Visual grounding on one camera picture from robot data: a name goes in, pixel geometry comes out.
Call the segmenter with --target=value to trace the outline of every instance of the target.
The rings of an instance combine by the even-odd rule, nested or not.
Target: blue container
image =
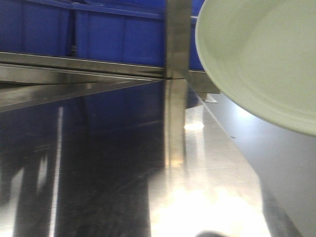
[[[102,5],[110,2],[121,2],[123,4],[140,4],[143,6],[165,7],[165,0],[79,0],[79,2],[85,2],[91,5]]]
[[[192,0],[192,16],[198,16],[205,0]]]
[[[73,0],[91,5],[108,5],[110,2],[121,2],[123,4],[140,4],[144,6],[166,7],[166,0]],[[192,16],[197,16],[205,0],[192,0]]]
[[[146,12],[73,4],[77,57],[114,62],[164,65],[163,11]]]
[[[198,58],[198,52],[197,52],[197,46],[196,46],[196,24],[197,24],[197,18],[191,17],[191,42],[190,42],[190,62],[189,62],[189,68],[195,69],[195,70],[204,70],[199,58]]]
[[[71,8],[66,0],[0,0],[0,51],[68,55]]]

